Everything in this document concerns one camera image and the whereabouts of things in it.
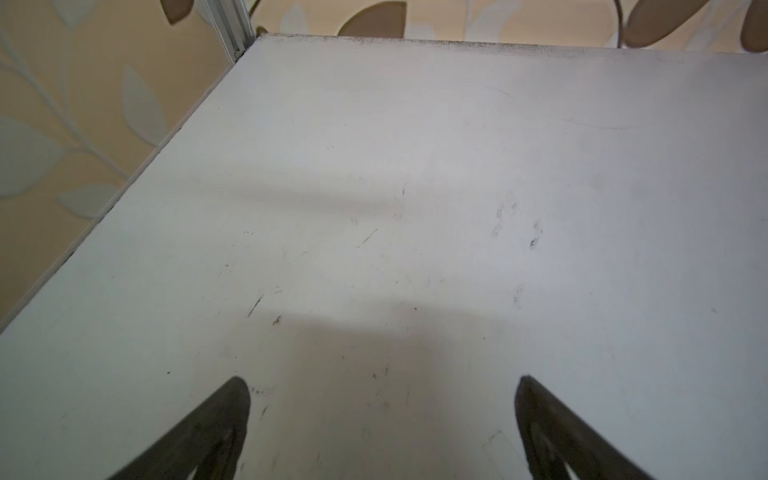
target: stain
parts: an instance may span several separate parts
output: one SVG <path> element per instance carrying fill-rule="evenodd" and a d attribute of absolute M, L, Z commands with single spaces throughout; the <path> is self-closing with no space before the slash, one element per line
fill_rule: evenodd
<path fill-rule="evenodd" d="M 518 285 L 518 287 L 515 289 L 515 296 L 512 297 L 512 301 L 515 303 L 515 305 L 520 308 L 518 305 L 518 302 L 523 296 L 523 292 L 525 291 L 525 284 L 521 283 Z"/>
<path fill-rule="evenodd" d="M 360 244 L 360 247 L 361 247 L 362 245 L 364 245 L 364 244 L 365 244 L 365 242 L 367 242 L 368 240 L 371 240 L 371 237 L 373 237 L 373 234 L 374 234 L 374 233 L 376 233 L 376 232 L 378 232 L 378 231 L 379 231 L 379 229 L 377 228 L 377 229 L 375 229 L 373 232 L 371 232 L 371 234 L 370 234 L 370 235 L 368 235 L 368 236 L 366 237 L 366 239 L 362 241 L 362 243 Z"/>
<path fill-rule="evenodd" d="M 275 393 L 275 387 L 270 387 L 264 390 L 255 390 L 255 388 L 256 387 L 252 388 L 250 391 L 256 396 L 272 396 Z"/>
<path fill-rule="evenodd" d="M 272 457 L 272 472 L 275 471 L 275 467 L 277 467 L 277 461 L 280 460 L 280 452 L 276 453 L 274 457 Z"/>
<path fill-rule="evenodd" d="M 587 185 L 594 191 L 601 193 L 605 191 L 605 177 L 601 173 L 592 174 L 587 180 Z"/>
<path fill-rule="evenodd" d="M 541 228 L 541 221 L 540 220 L 536 220 L 533 223 L 533 231 L 534 231 L 534 235 L 536 237 L 534 237 L 534 239 L 531 240 L 531 250 L 536 248 L 536 245 L 538 244 L 539 237 L 541 236 L 542 233 L 544 233 L 544 230 Z"/>
<path fill-rule="evenodd" d="M 264 294 L 263 293 L 261 294 L 259 299 L 256 301 L 256 303 L 254 303 L 253 306 L 251 307 L 250 312 L 248 312 L 248 316 L 250 316 L 250 314 L 253 313 L 253 310 L 256 308 L 256 305 L 259 304 L 259 302 L 261 301 L 262 298 L 264 298 Z"/>

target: leaf pattern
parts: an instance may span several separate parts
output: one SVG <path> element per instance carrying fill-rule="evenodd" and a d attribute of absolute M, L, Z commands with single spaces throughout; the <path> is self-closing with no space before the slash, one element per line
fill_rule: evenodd
<path fill-rule="evenodd" d="M 640 0 L 624 27 L 624 43 L 633 48 L 652 45 L 680 27 L 709 0 Z"/>
<path fill-rule="evenodd" d="M 125 66 L 122 86 L 123 118 L 136 135 L 157 147 L 168 133 L 163 111 L 152 90 L 136 71 Z"/>
<path fill-rule="evenodd" d="M 426 23 L 406 23 L 406 33 L 403 38 L 412 40 L 436 40 L 435 29 Z"/>
<path fill-rule="evenodd" d="M 56 197 L 60 205 L 83 218 L 95 218 L 117 194 L 118 188 L 107 184 L 88 184 Z"/>
<path fill-rule="evenodd" d="M 405 2 L 381 2 L 357 12 L 339 30 L 339 37 L 403 38 Z"/>
<path fill-rule="evenodd" d="M 160 5 L 168 23 L 176 25 L 192 12 L 194 0 L 160 0 Z"/>
<path fill-rule="evenodd" d="M 64 155 L 66 148 L 39 131 L 0 117 L 0 197 L 14 197 L 33 187 Z"/>
<path fill-rule="evenodd" d="M 466 41 L 498 42 L 504 23 L 520 9 L 518 0 L 499 0 L 483 9 L 464 34 Z"/>
<path fill-rule="evenodd" d="M 741 46 L 753 53 L 768 51 L 768 0 L 752 0 L 741 28 Z"/>
<path fill-rule="evenodd" d="M 205 0 L 194 0 L 194 9 L 208 25 L 214 24 L 214 20 L 210 15 L 210 10 L 208 9 L 208 4 L 205 2 Z"/>
<path fill-rule="evenodd" d="M 306 22 L 306 13 L 299 2 L 294 3 L 280 19 L 280 33 L 309 35 L 310 27 Z"/>
<path fill-rule="evenodd" d="M 74 27 L 91 13 L 97 0 L 51 0 L 53 8 L 68 27 Z"/>

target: white table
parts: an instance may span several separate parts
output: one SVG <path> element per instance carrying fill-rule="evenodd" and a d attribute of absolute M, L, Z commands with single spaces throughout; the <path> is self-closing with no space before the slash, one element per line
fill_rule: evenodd
<path fill-rule="evenodd" d="M 659 479 L 760 478 L 767 124 L 764 56 L 262 38 L 0 336 L 0 478 L 233 375 L 239 478 L 528 478 L 526 373 Z"/>

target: scratch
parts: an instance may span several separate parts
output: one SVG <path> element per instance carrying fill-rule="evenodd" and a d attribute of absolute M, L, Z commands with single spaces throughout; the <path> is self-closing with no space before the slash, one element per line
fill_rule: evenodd
<path fill-rule="evenodd" d="M 567 118 L 559 118 L 558 120 L 559 121 L 567 121 L 569 124 L 581 125 L 582 127 L 599 128 L 601 130 L 629 130 L 630 128 L 642 128 L 642 127 L 649 127 L 650 126 L 650 124 L 645 124 L 645 125 L 627 125 L 627 126 L 611 127 L 611 126 L 608 126 L 608 125 L 588 124 L 588 123 L 584 123 L 584 122 L 580 122 L 580 121 L 576 121 L 576 120 L 569 120 Z"/>
<path fill-rule="evenodd" d="M 253 313 L 253 310 L 256 308 L 256 305 L 258 305 L 258 304 L 259 304 L 259 302 L 261 301 L 261 299 L 262 299 L 262 298 L 264 298 L 264 294 L 263 294 L 263 293 L 261 294 L 261 296 L 259 297 L 259 299 L 256 301 L 256 303 L 254 303 L 254 304 L 253 304 L 253 308 L 251 308 L 251 309 L 250 309 L 250 312 L 248 312 L 248 316 L 250 316 L 250 314 L 251 314 L 251 313 Z"/>
<path fill-rule="evenodd" d="M 363 244 L 364 244 L 365 242 L 367 242 L 368 240 L 371 240 L 371 237 L 373 237 L 373 234 L 374 234 L 374 233 L 376 233 L 376 232 L 378 232 L 378 231 L 379 231 L 379 229 L 377 228 L 377 229 L 375 229 L 373 232 L 371 232 L 371 234 L 370 234 L 370 235 L 368 235 L 368 236 L 366 237 L 366 239 L 365 239 L 365 240 L 363 240 L 363 241 L 362 241 L 362 243 L 361 243 L 360 245 L 363 245 Z"/>

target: scuff mark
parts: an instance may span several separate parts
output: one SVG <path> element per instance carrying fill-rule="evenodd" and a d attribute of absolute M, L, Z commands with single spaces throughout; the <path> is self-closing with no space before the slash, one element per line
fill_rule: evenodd
<path fill-rule="evenodd" d="M 371 237 L 373 237 L 373 234 L 374 234 L 374 233 L 376 233 L 376 232 L 378 232 L 378 231 L 379 231 L 379 229 L 377 228 L 377 229 L 375 229 L 373 232 L 371 232 L 371 234 L 370 234 L 370 235 L 368 235 L 368 236 L 366 237 L 366 239 L 362 241 L 362 243 L 360 244 L 360 247 L 361 247 L 362 245 L 364 245 L 364 244 L 365 244 L 365 242 L 367 242 L 368 240 L 371 240 Z"/>
<path fill-rule="evenodd" d="M 512 301 L 515 303 L 515 305 L 517 305 L 518 301 L 520 301 L 520 298 L 523 295 L 523 291 L 525 291 L 525 284 L 520 283 L 518 288 L 515 289 L 515 296 L 512 297 Z"/>
<path fill-rule="evenodd" d="M 253 307 L 250 309 L 250 312 L 248 312 L 248 316 L 250 316 L 251 313 L 253 313 L 253 310 L 256 309 L 256 305 L 259 304 L 261 299 L 264 298 L 264 294 L 262 293 L 259 299 L 256 301 L 256 303 L 253 304 Z"/>
<path fill-rule="evenodd" d="M 519 463 L 523 462 L 523 458 L 502 430 L 496 430 L 489 436 L 481 445 L 481 450 L 504 480 L 512 478 L 514 472 L 519 470 Z"/>
<path fill-rule="evenodd" d="M 274 457 L 272 457 L 272 472 L 275 471 L 275 467 L 277 467 L 277 461 L 280 460 L 280 452 L 276 453 Z"/>

